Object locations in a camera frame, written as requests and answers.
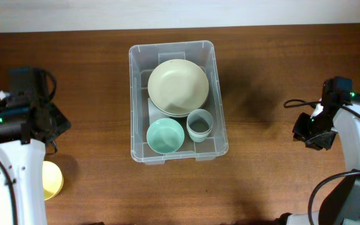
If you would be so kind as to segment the cream white bowl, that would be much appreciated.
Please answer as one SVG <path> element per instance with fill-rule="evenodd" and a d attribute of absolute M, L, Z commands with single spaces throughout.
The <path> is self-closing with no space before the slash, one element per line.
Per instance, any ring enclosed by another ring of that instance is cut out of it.
<path fill-rule="evenodd" d="M 158 109 L 179 116 L 202 107 L 208 98 L 209 81 L 197 64 L 185 59 L 172 59 L 152 71 L 147 90 Z"/>

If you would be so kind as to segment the yellow small bowl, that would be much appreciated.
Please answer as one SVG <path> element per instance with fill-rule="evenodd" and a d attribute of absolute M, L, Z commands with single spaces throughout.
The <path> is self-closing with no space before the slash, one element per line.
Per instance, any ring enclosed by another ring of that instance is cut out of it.
<path fill-rule="evenodd" d="M 60 168 L 50 161 L 44 161 L 42 165 L 42 186 L 44 189 L 44 200 L 58 195 L 63 188 L 64 177 Z"/>

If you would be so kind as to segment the mint green cup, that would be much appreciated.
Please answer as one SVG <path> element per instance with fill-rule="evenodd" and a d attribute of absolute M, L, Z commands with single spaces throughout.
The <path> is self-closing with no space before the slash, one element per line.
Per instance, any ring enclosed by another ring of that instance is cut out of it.
<path fill-rule="evenodd" d="M 200 143 L 200 142 L 203 142 L 206 139 L 206 137 L 191 136 L 191 139 L 196 143 Z"/>

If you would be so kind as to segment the mint green small bowl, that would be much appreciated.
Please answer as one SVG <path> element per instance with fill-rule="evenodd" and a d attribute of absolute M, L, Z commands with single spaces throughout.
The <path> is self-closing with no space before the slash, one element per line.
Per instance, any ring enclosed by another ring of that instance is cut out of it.
<path fill-rule="evenodd" d="M 174 153 L 183 145 L 183 127 L 174 119 L 162 118 L 154 121 L 148 128 L 146 139 L 149 147 L 156 153 Z"/>

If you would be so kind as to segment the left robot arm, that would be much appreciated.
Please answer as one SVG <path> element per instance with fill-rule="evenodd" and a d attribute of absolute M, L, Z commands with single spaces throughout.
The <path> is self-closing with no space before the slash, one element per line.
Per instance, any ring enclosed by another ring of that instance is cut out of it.
<path fill-rule="evenodd" d="M 57 84 L 47 70 L 9 72 L 9 91 L 0 92 L 0 224 L 46 224 L 43 162 L 46 148 L 71 128 L 53 103 Z"/>

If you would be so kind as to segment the cream plastic cup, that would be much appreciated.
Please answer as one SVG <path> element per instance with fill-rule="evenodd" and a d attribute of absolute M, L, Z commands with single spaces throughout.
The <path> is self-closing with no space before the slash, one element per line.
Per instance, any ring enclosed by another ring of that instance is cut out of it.
<path fill-rule="evenodd" d="M 195 138 L 207 138 L 209 136 L 209 134 L 211 133 L 211 130 L 204 131 L 204 132 L 196 132 L 196 131 L 189 129 L 188 133 L 190 136 L 195 137 Z"/>

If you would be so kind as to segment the beige bowl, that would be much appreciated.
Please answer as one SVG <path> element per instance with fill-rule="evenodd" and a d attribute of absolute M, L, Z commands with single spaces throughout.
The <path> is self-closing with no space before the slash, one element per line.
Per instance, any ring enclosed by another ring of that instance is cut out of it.
<path fill-rule="evenodd" d="M 172 98 L 155 97 L 154 99 L 150 97 L 150 100 L 159 112 L 170 118 L 193 117 L 205 111 L 201 108 L 194 108 L 199 99 L 195 101 L 189 96 L 176 96 Z"/>

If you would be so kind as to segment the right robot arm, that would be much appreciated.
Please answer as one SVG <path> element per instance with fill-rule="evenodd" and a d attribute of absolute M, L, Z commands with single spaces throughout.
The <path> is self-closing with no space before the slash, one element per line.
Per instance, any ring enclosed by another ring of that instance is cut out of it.
<path fill-rule="evenodd" d="M 321 181 L 312 191 L 307 214 L 284 213 L 276 224 L 360 224 L 360 94 L 350 79 L 334 77 L 323 84 L 319 101 L 291 99 L 285 108 L 311 106 L 312 114 L 301 113 L 293 127 L 293 138 L 307 148 L 330 149 L 341 140 L 346 172 Z"/>

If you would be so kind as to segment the grey plastic cup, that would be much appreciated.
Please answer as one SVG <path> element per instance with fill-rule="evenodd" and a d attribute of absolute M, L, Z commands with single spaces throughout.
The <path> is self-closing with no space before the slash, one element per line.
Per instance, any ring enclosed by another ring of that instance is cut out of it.
<path fill-rule="evenodd" d="M 211 113 L 205 109 L 193 110 L 187 117 L 186 127 L 196 132 L 204 132 L 212 130 L 213 117 Z"/>

